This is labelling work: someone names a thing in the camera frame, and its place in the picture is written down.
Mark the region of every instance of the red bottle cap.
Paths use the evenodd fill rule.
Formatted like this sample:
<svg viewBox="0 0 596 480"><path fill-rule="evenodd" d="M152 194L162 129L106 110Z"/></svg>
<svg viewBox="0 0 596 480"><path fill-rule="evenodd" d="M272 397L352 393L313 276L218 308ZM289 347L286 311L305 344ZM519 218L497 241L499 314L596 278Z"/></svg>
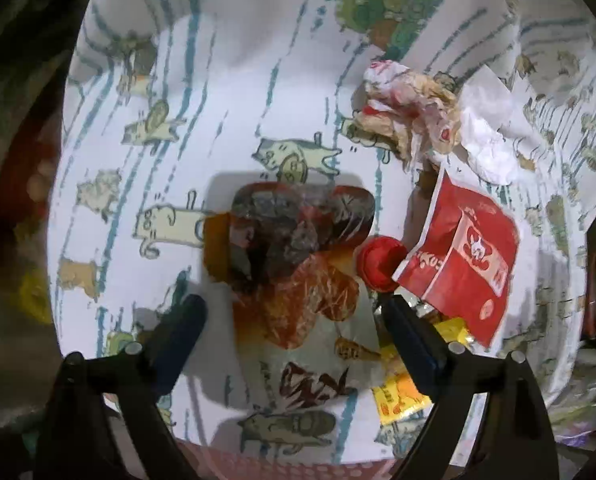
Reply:
<svg viewBox="0 0 596 480"><path fill-rule="evenodd" d="M365 285L377 292L393 292L398 283L392 274L407 256L406 247L396 238L377 236L368 240L356 256L356 272Z"/></svg>

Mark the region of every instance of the yellow snack packet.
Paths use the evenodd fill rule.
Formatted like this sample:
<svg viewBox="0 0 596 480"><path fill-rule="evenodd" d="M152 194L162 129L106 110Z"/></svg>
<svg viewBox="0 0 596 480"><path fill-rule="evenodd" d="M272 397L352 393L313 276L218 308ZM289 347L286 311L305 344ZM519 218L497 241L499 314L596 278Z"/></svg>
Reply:
<svg viewBox="0 0 596 480"><path fill-rule="evenodd" d="M448 343L458 341L465 346L473 341L464 321L454 317L434 325ZM372 388L380 424L390 424L431 405L431 399L419 393L393 344L380 349L387 380L382 386Z"/></svg>

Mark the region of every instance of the crumpled paper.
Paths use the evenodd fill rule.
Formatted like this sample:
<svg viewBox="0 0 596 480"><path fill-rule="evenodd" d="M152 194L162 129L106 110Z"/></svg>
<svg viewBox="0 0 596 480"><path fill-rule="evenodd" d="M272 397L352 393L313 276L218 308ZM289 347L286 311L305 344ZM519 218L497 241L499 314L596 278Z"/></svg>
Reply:
<svg viewBox="0 0 596 480"><path fill-rule="evenodd" d="M457 98L429 76L395 61L374 61L364 72L364 89L368 100L356 124L393 140L405 162L427 139L440 153L451 152L459 142Z"/></svg>
<svg viewBox="0 0 596 480"><path fill-rule="evenodd" d="M498 186L518 179L520 165L511 142L497 130L510 121L511 92L486 65L462 87L460 143L467 150L468 164L479 177Z"/></svg>

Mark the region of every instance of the red paper packet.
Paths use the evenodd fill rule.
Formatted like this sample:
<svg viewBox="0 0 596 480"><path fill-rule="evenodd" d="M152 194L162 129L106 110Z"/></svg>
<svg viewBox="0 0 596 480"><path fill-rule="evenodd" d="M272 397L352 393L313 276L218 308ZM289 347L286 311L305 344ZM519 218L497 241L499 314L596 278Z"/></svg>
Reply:
<svg viewBox="0 0 596 480"><path fill-rule="evenodd" d="M518 229L492 200L441 169L420 241L393 279L488 346L500 324L518 252Z"/></svg>

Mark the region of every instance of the white cloth with cartoon print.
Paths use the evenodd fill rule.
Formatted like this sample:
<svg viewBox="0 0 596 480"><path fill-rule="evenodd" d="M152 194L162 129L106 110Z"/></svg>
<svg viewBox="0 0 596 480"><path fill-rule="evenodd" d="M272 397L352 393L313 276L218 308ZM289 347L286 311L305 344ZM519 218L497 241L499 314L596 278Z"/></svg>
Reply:
<svg viewBox="0 0 596 480"><path fill-rule="evenodd" d="M383 53L453 89L488 64L512 90L507 142L531 177L492 186L455 155L446 166L520 224L489 352L526 351L552 402L574 362L596 213L596 23L580 0L91 0L65 92L48 236L63 354L101 356L148 330L182 272L210 317L163 402L175 436L303 463L406 453L420 420L380 428L369 390L319 415L248 418L230 291L209 283L201 259L206 212L279 172L360 182L376 197L374 232L402 237L419 167L403 171L388 144L348 127L363 71ZM483 405L473 405L456 463Z"/></svg>

